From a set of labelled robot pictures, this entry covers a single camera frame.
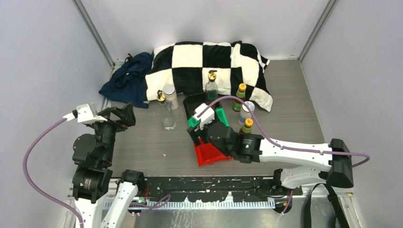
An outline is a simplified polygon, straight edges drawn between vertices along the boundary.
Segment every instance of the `green tray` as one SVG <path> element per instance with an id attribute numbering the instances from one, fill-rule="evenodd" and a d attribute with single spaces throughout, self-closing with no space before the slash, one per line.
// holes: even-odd
<path id="1" fill-rule="evenodd" d="M 228 124 L 228 120 L 227 120 L 227 117 L 225 116 L 225 112 L 224 112 L 224 109 L 223 109 L 223 108 L 218 108 L 218 109 L 216 109 L 216 110 L 215 110 L 215 113 L 217 114 L 218 119 L 221 121 L 221 123 L 225 124 L 225 126 L 227 126 L 227 127 L 230 126 L 230 125 Z M 195 127 L 195 126 L 197 126 L 199 123 L 200 123 L 200 120 L 199 120 L 199 121 L 196 121 L 193 117 L 191 117 L 191 118 L 188 120 L 188 125 L 189 125 L 189 127 Z"/>

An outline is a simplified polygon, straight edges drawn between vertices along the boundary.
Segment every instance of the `navy blue cloth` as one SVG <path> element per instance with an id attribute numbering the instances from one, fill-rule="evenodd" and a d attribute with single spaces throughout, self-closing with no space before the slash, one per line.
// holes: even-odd
<path id="1" fill-rule="evenodd" d="M 135 107 L 148 108 L 143 102 L 145 74 L 151 70 L 153 58 L 142 52 L 135 57 L 126 58 L 125 62 L 105 83 L 99 93 L 112 101 L 132 102 Z"/>

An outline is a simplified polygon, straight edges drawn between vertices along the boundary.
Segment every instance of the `bottle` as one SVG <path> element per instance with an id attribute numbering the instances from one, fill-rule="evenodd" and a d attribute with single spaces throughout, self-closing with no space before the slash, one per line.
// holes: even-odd
<path id="1" fill-rule="evenodd" d="M 249 118 L 246 119 L 245 123 L 240 128 L 240 133 L 251 133 L 252 132 L 252 125 L 253 125 L 253 120 L 249 119 Z"/>
<path id="2" fill-rule="evenodd" d="M 166 102 L 165 95 L 163 94 L 162 90 L 158 90 L 157 93 L 157 100 L 159 101 L 159 109 L 163 121 L 163 126 L 166 130 L 175 129 L 176 123 L 172 116 L 171 105 Z"/>
<path id="3" fill-rule="evenodd" d="M 179 107 L 178 97 L 173 85 L 164 86 L 163 94 L 165 95 L 165 101 L 171 105 L 172 110 L 175 110 Z"/>
<path id="4" fill-rule="evenodd" d="M 206 83 L 206 104 L 209 105 L 212 101 L 218 98 L 218 87 L 215 83 L 217 75 L 216 70 L 209 71 L 209 82 Z"/>
<path id="5" fill-rule="evenodd" d="M 255 104 L 253 102 L 245 101 L 245 104 L 249 107 L 249 109 L 252 112 L 255 110 Z M 249 112 L 249 110 L 243 104 L 242 109 L 240 111 L 240 115 L 238 117 L 238 124 L 242 126 L 245 123 L 245 120 L 248 119 L 248 118 L 252 118 L 252 114 Z"/>
<path id="6" fill-rule="evenodd" d="M 245 101 L 245 90 L 246 90 L 246 84 L 241 83 L 236 95 L 238 98 L 242 99 L 242 101 Z M 241 102 L 234 99 L 232 103 L 232 109 L 235 112 L 239 112 L 241 108 L 242 108 Z"/>

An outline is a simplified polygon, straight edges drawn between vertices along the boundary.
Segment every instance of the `black and white checkered cloth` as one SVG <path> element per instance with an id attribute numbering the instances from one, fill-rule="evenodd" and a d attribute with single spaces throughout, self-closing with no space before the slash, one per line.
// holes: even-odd
<path id="1" fill-rule="evenodd" d="M 205 90 L 210 70 L 217 70 L 216 83 L 221 95 L 235 95 L 245 83 L 246 99 L 270 112 L 273 99 L 266 88 L 264 70 L 270 60 L 255 46 L 234 43 L 179 42 L 154 49 L 153 68 L 145 76 L 144 100 L 157 98 L 165 85 L 176 93 L 198 94 Z"/>

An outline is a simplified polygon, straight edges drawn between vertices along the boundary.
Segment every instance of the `table surface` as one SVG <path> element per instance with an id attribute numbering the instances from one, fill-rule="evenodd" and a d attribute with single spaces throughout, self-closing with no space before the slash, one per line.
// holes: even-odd
<path id="1" fill-rule="evenodd" d="M 296 143 L 324 143 L 300 63 L 297 60 L 271 61 L 265 79 L 273 106 L 270 113 L 257 107 L 255 114 L 268 136 Z M 120 176 L 126 169 L 142 171 L 145 176 L 272 175 L 276 169 L 295 167 L 281 162 L 243 164 L 234 160 L 199 167 L 193 142 L 186 132 L 185 97 L 178 96 L 180 106 L 173 111 L 176 128 L 171 131 L 163 128 L 157 101 L 151 101 L 148 109 L 134 108 L 136 126 L 116 134 L 110 168 L 113 176 Z M 230 126 L 238 131 L 239 113 L 232 111 L 232 101 L 223 100 L 221 104 Z M 261 134 L 256 125 L 252 133 Z"/>

